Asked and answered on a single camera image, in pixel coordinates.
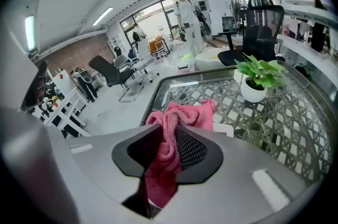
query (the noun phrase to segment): fluorescent light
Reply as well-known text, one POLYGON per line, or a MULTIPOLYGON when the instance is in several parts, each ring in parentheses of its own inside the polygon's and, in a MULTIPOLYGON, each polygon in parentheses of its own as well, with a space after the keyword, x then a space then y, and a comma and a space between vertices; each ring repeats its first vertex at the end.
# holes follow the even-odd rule
POLYGON ((30 15, 25 19, 25 32, 28 50, 31 51, 35 48, 35 39, 34 39, 34 16, 30 15))
POLYGON ((93 26, 95 26, 97 23, 101 21, 102 18, 104 18, 110 11, 112 10, 112 7, 109 7, 108 9, 105 10, 103 14, 100 15, 98 19, 93 23, 93 26))

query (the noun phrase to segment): pink towel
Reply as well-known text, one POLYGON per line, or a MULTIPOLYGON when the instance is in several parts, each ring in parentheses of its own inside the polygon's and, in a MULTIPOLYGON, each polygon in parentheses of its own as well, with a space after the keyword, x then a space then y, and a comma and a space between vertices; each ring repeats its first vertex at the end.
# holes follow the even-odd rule
POLYGON ((181 171, 180 155, 175 138, 176 125, 191 125, 212 130, 214 103, 203 101, 202 106, 182 106, 169 103, 163 114, 151 113, 146 124, 161 124, 163 141, 156 158, 145 173, 148 198, 156 206, 163 208, 176 193, 176 174, 181 171))

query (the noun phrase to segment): white shelf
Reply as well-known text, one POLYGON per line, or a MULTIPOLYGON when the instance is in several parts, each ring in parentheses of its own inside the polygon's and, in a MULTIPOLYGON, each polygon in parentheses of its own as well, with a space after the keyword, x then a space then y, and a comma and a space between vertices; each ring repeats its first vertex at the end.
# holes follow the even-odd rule
POLYGON ((305 43, 301 43, 286 35, 277 35, 283 41, 282 45, 296 52, 304 59, 316 66, 337 88, 338 88, 338 67, 328 58, 324 58, 320 53, 313 50, 305 43))
POLYGON ((302 5, 283 5, 284 14, 289 16, 295 16, 307 20, 312 20, 316 23, 323 24, 324 26, 337 29, 338 28, 338 16, 312 6, 302 5))

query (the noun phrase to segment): office chair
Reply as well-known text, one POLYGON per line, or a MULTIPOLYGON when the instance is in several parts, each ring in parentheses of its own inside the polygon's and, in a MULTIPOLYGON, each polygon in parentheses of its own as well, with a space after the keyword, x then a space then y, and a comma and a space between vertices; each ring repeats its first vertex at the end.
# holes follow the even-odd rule
POLYGON ((132 70, 133 67, 131 66, 130 59, 128 59, 124 55, 118 56, 114 61, 114 66, 120 71, 121 69, 125 70, 132 70))
POLYGON ((155 73, 159 76, 159 73, 155 71, 153 68, 146 70, 146 67, 149 67, 151 63, 155 61, 155 58, 151 55, 148 48, 148 39, 142 39, 138 44, 138 56, 139 60, 136 62, 133 67, 137 71, 144 70, 147 75, 146 78, 149 79, 150 83, 153 82, 151 74, 155 73))
POLYGON ((243 49, 223 51, 218 54, 219 60, 232 66, 236 64, 234 60, 244 61, 243 53, 254 55, 257 60, 275 60, 275 44, 283 18, 284 8, 273 5, 271 0, 249 0, 243 49))
POLYGON ((115 53, 116 53, 116 57, 122 55, 121 48, 119 48, 118 46, 114 47, 114 51, 115 51, 115 53))
POLYGON ((128 85, 126 84, 126 81, 128 78, 130 78, 134 70, 128 69, 125 71, 120 72, 114 65, 110 64, 108 61, 106 61, 104 58, 102 58, 100 55, 97 55, 93 59, 91 59, 88 63, 90 67, 101 73, 107 82, 108 87, 112 87, 114 85, 120 84, 122 87, 125 86, 126 90, 123 93, 123 95, 118 99, 119 102, 133 102, 136 100, 137 96, 143 89, 143 85, 141 84, 141 88, 136 93, 135 97, 132 100, 122 100, 124 95, 129 90, 128 85))

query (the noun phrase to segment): green plant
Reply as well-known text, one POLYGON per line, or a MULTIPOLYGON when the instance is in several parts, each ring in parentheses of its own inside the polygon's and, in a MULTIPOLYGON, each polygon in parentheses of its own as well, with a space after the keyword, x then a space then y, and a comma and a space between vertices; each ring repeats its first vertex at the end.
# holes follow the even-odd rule
POLYGON ((276 60, 274 61, 258 61, 253 55, 244 54, 245 62, 235 60, 238 71, 250 77, 247 84, 256 90, 263 90, 269 87, 278 87, 282 81, 279 76, 285 68, 280 66, 276 60))

